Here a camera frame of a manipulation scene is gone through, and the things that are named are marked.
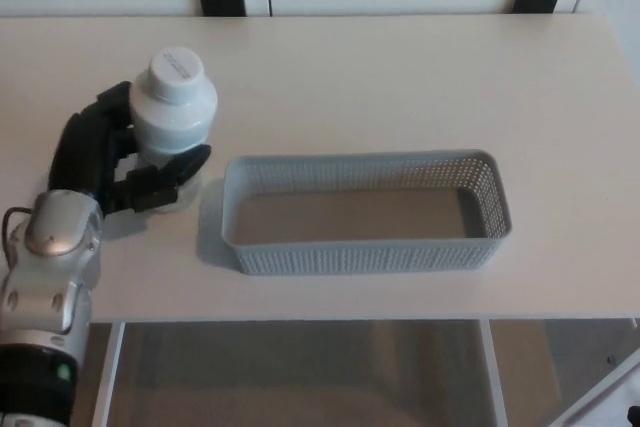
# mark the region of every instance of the robotic hand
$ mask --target robotic hand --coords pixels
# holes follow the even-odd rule
[[[199,145],[163,168],[115,180],[120,159],[137,152],[128,82],[103,92],[67,122],[48,190],[31,212],[13,208],[2,222],[9,273],[0,290],[0,427],[59,427],[70,422],[100,277],[104,216],[176,202],[178,188],[211,152]],[[31,213],[8,236],[9,217]]]

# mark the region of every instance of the mesh basket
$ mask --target mesh basket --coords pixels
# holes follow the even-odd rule
[[[420,210],[424,207],[420,205],[424,203],[422,197],[409,197],[411,192],[427,195],[429,192],[445,191],[455,195],[460,210],[452,210],[451,215],[460,216],[465,227],[464,235],[455,238],[432,237],[430,233],[433,226],[424,228],[422,232],[420,229],[427,227],[431,217]],[[290,233],[282,239],[271,238],[269,241],[261,240],[259,235],[257,238],[241,240],[237,235],[243,223],[251,222],[251,219],[243,217],[242,212],[246,210],[243,206],[252,199],[266,199],[267,202],[269,199],[278,199],[280,206],[286,206],[287,202],[292,206],[295,202],[299,206],[300,197],[309,194],[364,192],[393,192],[396,200],[405,195],[405,200],[416,202],[415,216],[420,216],[419,219],[408,218],[408,222],[423,227],[418,227],[411,238],[349,238],[348,229],[339,239],[331,238],[330,232],[329,238],[327,233],[322,233],[319,239],[310,237],[302,241],[292,241]],[[344,204],[347,208],[342,210],[349,210],[348,199]],[[438,212],[442,211],[440,197],[431,202]],[[365,209],[375,209],[373,203],[367,205],[363,199],[359,204],[363,204]],[[413,209],[407,209],[406,202],[401,204],[409,212],[408,215],[413,215]],[[392,208],[387,206],[387,215],[394,213],[388,210]],[[323,211],[322,217],[329,215]],[[283,226],[286,228],[286,217],[273,215],[263,218],[260,224],[265,232],[273,232]],[[434,215],[433,219],[434,222],[441,222],[442,213]],[[383,224],[384,221],[383,218],[378,223]],[[345,230],[342,229],[343,224],[337,222],[329,221],[328,225],[338,225],[340,230]],[[296,230],[295,222],[290,224],[291,229]],[[297,225],[298,231],[304,230],[300,227]],[[355,233],[357,225],[352,227]],[[229,164],[225,176],[222,235],[235,250],[243,270],[248,274],[472,269],[491,257],[510,230],[511,221],[497,165],[489,154],[482,151],[243,157]]]

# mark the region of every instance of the white bottle cap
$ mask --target white bottle cap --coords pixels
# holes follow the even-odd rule
[[[151,59],[148,75],[150,93],[172,104],[184,104],[198,97],[204,67],[195,52],[171,47]]]
[[[168,47],[138,76],[129,101],[140,155],[158,164],[205,142],[218,96],[195,52]]]

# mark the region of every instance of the gray plastic basket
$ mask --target gray plastic basket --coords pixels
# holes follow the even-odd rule
[[[225,175],[222,237],[248,274],[473,269],[510,230],[478,150],[243,157]]]

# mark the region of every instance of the table top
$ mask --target table top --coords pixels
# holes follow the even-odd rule
[[[69,115],[166,45],[220,98],[201,198],[105,220],[96,321],[640,316],[640,109],[606,21],[583,15],[0,20],[0,209],[43,190]],[[478,148],[513,232],[468,272],[249,277],[220,241],[248,154]]]

